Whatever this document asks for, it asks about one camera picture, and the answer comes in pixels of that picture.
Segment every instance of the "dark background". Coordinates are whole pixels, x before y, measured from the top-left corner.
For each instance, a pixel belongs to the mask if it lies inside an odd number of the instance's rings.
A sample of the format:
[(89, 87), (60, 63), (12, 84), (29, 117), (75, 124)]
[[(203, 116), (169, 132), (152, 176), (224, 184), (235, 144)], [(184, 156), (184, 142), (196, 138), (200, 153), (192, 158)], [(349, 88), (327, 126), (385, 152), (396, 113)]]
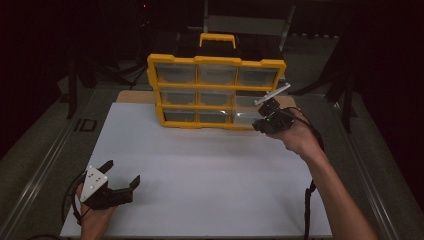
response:
[[(279, 18), (288, 11), (288, 1), (210, 2), (211, 14)], [(291, 37), (341, 36), (323, 74), (342, 68), (340, 59), (353, 66), (355, 90), (424, 209), (423, 3), (335, 2), (299, 2)], [(186, 31), (202, 26), (202, 18), (203, 1), (196, 0), (2, 1), (0, 156), (60, 97), (56, 83), (67, 75), (71, 48), (118, 68), (118, 60), (143, 62), (155, 30)], [(149, 26), (140, 31), (146, 19)]]

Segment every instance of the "floor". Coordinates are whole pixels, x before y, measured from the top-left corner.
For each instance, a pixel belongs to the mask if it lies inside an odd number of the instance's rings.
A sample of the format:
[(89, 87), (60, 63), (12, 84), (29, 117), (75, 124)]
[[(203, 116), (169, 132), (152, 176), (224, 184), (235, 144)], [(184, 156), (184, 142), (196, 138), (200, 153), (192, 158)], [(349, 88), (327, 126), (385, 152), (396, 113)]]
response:
[[(287, 39), (283, 53), (288, 65), (285, 76), (291, 90), (319, 78), (336, 43), (337, 39), (309, 40), (294, 36)], [(133, 89), (149, 89), (145, 74), (137, 82)], [(104, 81), (95, 89), (79, 87), (79, 107), (72, 119), (66, 119), (67, 104), (56, 102), (0, 161), (1, 239), (59, 235), (62, 209), (65, 213), (69, 209), (69, 202), (63, 202), (66, 188), (86, 168), (110, 105), (127, 88)], [(322, 96), (327, 88), (323, 86), (309, 95)], [(370, 195), (358, 198), (358, 204), (364, 206), (381, 239), (420, 239), (424, 235), (422, 212), (358, 94), (354, 95), (353, 107), (355, 117), (351, 119), (349, 141), (360, 153), (359, 168), (367, 171), (343, 164), (335, 166), (336, 170), (346, 176), (343, 180), (352, 191), (370, 190)], [(97, 126), (85, 131), (80, 128), (81, 120), (97, 122)], [(369, 181), (350, 186), (349, 177), (358, 176)]]

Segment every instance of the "white tabletop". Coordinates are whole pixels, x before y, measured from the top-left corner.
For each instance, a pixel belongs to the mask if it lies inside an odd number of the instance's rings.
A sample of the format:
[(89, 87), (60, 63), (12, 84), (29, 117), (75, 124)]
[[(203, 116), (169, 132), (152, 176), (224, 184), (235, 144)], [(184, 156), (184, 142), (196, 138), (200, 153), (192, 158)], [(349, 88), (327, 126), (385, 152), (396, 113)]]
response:
[[(118, 207), (110, 237), (284, 237), (304, 232), (306, 164), (256, 131), (159, 125), (152, 104), (114, 103), (89, 165), (108, 160), (112, 189), (137, 176), (134, 201)], [(318, 191), (311, 236), (331, 236)], [(80, 226), (70, 212), (61, 236)]]

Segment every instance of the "forearm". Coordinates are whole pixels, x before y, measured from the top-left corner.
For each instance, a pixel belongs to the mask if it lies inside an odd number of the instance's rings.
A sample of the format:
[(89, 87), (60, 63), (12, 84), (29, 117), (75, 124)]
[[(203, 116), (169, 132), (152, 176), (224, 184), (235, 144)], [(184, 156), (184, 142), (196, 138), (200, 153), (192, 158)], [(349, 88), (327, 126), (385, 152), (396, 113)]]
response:
[(305, 157), (335, 239), (377, 239), (323, 152)]

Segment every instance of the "organizer handle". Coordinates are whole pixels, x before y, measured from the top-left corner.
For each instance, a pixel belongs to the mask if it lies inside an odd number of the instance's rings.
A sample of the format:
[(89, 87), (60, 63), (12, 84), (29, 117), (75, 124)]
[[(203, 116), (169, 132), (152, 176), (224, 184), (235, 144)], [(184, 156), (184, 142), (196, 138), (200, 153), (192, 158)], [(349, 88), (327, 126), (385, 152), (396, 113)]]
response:
[(233, 48), (236, 49), (236, 40), (234, 35), (231, 34), (202, 33), (200, 34), (199, 47), (202, 47), (203, 40), (232, 42)]

